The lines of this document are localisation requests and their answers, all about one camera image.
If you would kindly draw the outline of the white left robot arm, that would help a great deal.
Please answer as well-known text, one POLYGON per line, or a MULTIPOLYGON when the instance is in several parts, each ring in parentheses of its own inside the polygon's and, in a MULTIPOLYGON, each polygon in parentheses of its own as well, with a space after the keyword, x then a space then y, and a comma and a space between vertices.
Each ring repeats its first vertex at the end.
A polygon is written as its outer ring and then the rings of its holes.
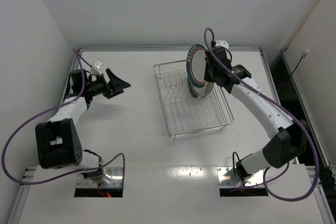
POLYGON ((64 103, 47 122, 35 127, 39 164, 43 169, 81 169, 85 179, 105 177, 101 156, 84 150, 76 130, 80 117, 89 109, 93 98, 99 95, 111 99, 131 85, 118 78, 110 69, 105 74, 91 69, 73 70, 69 74, 64 103))

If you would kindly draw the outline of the green rimmed plate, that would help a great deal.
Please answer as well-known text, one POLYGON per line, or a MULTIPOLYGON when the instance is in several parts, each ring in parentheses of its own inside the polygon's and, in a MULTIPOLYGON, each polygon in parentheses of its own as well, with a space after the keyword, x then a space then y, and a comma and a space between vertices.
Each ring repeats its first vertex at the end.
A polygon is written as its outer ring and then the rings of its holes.
POLYGON ((190 80, 187 81, 187 85, 188 85, 189 92, 193 98, 197 99, 202 96, 202 93, 204 90, 203 87, 202 88, 195 87, 194 85, 192 85, 190 80))
POLYGON ((202 88, 206 67, 206 47, 203 44, 194 44, 187 53, 186 72, 189 81, 196 88, 202 88))

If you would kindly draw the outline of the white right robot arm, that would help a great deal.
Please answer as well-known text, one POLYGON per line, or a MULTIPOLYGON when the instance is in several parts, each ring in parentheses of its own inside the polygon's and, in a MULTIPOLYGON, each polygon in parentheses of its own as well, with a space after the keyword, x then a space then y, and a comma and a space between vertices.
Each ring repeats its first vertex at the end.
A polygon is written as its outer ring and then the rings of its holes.
POLYGON ((260 170, 280 168, 304 153, 308 140, 303 130, 308 125, 305 120, 300 120, 300 125, 297 125, 289 115, 273 104, 273 100, 263 98, 251 73, 242 65, 232 66, 228 54, 228 50, 222 46, 206 51, 204 79, 216 83, 239 100, 270 138, 261 150, 236 163, 236 177, 245 180, 260 170))

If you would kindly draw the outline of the blue floral green plate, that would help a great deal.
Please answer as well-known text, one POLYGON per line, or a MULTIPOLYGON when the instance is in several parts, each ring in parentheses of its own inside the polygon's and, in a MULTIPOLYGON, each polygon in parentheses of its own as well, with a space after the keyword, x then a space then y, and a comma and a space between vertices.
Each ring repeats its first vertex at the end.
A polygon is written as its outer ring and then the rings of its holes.
POLYGON ((211 93, 211 91, 212 91, 212 89, 213 89, 213 84, 214 83, 209 83, 209 91, 208 91, 208 94, 210 94, 211 93))

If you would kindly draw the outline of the metal wire dish rack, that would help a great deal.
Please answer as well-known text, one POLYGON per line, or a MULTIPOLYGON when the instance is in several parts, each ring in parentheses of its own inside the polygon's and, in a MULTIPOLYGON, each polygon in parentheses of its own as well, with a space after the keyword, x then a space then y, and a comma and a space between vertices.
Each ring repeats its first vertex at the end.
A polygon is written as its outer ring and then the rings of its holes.
POLYGON ((204 98, 191 96, 185 60, 154 65, 153 71, 171 138, 214 132, 233 123, 225 93, 218 85, 213 84, 211 93, 204 98))

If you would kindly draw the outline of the white plate with grey rim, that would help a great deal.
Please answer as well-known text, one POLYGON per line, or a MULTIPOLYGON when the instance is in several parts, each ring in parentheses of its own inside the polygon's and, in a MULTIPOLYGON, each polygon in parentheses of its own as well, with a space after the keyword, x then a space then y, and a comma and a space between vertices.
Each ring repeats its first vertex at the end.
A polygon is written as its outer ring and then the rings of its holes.
POLYGON ((205 86, 203 94, 201 95, 201 98, 204 98, 208 96, 208 91, 209 91, 209 83, 205 86))

